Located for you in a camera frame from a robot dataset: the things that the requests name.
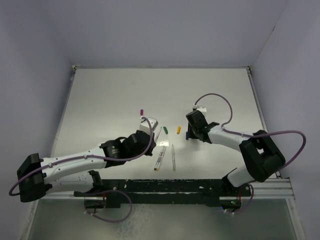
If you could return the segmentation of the red marker pen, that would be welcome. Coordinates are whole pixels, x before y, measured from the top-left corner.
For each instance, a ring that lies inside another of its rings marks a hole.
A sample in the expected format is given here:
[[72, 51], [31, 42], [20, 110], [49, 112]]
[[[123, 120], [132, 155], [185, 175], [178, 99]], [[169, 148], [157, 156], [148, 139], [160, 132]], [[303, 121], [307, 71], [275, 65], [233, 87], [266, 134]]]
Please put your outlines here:
[[156, 134], [156, 136], [155, 136], [155, 138], [154, 138], [154, 141], [155, 141], [155, 142], [158, 141], [158, 138], [159, 138], [159, 136], [160, 136], [160, 134], [161, 134], [161, 131], [162, 131], [162, 126], [160, 127], [160, 129], [158, 130], [158, 132], [157, 132], [157, 134]]

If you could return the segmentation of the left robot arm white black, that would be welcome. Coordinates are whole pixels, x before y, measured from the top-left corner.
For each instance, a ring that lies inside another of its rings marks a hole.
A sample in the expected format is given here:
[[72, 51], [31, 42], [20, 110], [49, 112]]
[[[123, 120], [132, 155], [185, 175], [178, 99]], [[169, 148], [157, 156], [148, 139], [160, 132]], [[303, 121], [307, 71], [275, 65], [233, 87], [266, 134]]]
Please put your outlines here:
[[103, 184], [97, 170], [151, 156], [155, 146], [154, 132], [137, 130], [129, 137], [108, 140], [91, 150], [69, 156], [40, 158], [38, 153], [33, 153], [17, 170], [17, 196], [22, 203], [57, 192], [98, 196]]

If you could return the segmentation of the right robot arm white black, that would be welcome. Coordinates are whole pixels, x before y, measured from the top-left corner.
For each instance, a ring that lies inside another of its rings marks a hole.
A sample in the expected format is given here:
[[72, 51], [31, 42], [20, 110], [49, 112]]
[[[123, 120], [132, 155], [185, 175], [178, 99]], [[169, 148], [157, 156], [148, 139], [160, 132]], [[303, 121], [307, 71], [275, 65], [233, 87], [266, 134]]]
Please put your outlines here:
[[252, 136], [227, 133], [217, 122], [208, 123], [197, 109], [186, 115], [188, 131], [192, 139], [217, 144], [241, 153], [244, 165], [222, 178], [222, 190], [228, 196], [235, 195], [240, 186], [251, 182], [263, 183], [286, 163], [285, 157], [270, 136], [259, 130]]

